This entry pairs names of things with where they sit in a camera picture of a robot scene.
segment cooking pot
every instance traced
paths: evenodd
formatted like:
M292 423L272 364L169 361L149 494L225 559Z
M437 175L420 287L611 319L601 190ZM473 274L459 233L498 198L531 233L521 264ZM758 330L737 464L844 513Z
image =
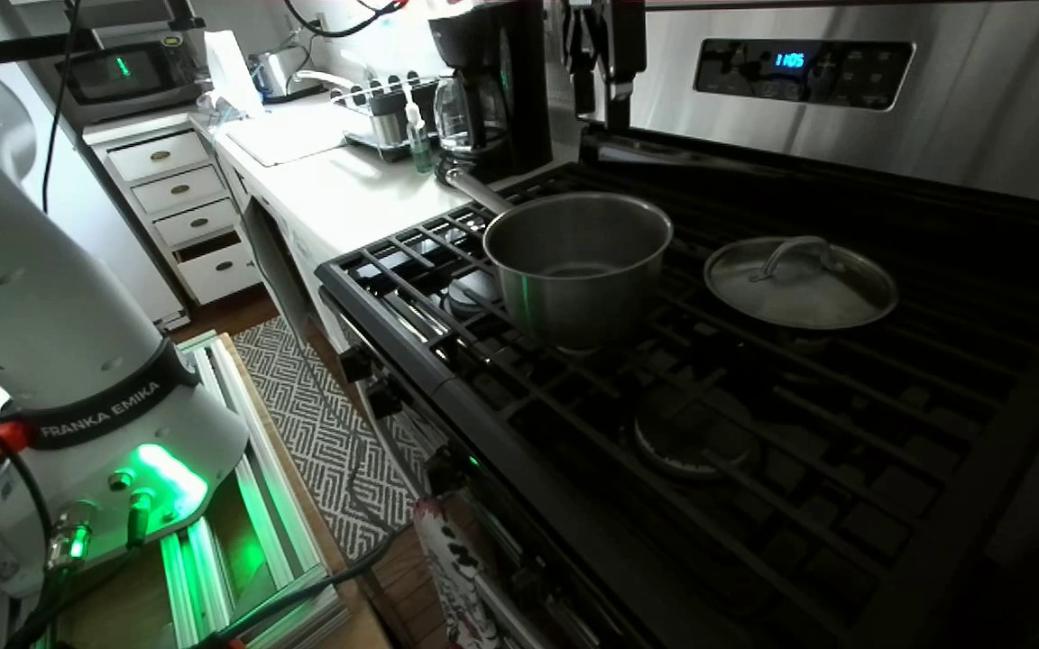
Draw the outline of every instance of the cooking pot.
M824 238L743 238L702 264L732 310L788 330L846 330L888 317L896 287L882 265Z
M561 348L610 348L640 330L669 240L662 209L610 190L508 204L464 170L448 164L444 175L498 214L483 251L520 330Z

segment white countertop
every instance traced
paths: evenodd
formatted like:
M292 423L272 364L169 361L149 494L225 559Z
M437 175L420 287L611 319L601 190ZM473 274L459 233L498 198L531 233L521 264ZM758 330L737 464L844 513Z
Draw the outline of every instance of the white countertop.
M292 139L292 134L305 134L302 145L317 146L276 164L262 164L240 139L235 139L235 130L240 130L239 124L191 124L211 139L224 161L240 174L247 193L262 198L276 218L289 218L296 229L317 238L305 245L324 258L434 218L464 200L459 190L438 187L434 174L418 174L409 157L381 161L352 145L328 146L337 117L347 116L337 116L337 107L333 107L324 98L265 107L265 124L258 124L265 134L296 146L300 139Z

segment kitchen counter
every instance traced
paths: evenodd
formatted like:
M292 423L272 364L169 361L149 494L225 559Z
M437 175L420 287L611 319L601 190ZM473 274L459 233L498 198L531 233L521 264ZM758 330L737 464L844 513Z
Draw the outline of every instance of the kitchen counter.
M262 117L247 124L211 125L191 116L224 157L239 200L258 198L317 258L342 256L464 200L408 157L381 161L358 145L342 145L342 134L335 134L342 117L347 110L324 95L269 103Z

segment floor mat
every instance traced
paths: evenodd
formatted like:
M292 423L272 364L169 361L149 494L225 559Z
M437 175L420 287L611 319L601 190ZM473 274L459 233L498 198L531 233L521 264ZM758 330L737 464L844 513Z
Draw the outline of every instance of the floor mat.
M378 521L363 515L363 504L381 521L403 527L409 508L403 471L375 441L371 425L335 393L335 381L314 352L300 352L276 317L239 330L235 348L342 554L358 559L381 538Z

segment control panel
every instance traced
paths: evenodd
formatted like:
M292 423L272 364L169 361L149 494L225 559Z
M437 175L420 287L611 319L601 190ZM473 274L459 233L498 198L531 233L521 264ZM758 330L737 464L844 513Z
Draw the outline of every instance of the control panel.
M868 41L702 41L697 91L888 110L911 49Z

